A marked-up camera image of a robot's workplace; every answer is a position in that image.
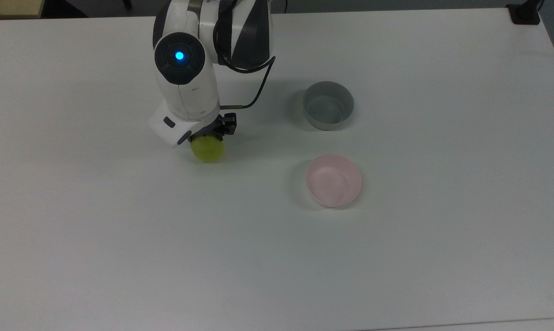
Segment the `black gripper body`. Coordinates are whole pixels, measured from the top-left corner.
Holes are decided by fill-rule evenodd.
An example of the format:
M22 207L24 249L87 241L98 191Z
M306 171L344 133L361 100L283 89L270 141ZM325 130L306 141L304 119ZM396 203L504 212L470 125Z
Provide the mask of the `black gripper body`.
M223 136L225 134L223 117L218 115L211 124L204 126L201 130L198 130L194 134L194 139L209 136L215 138L216 140L223 141Z

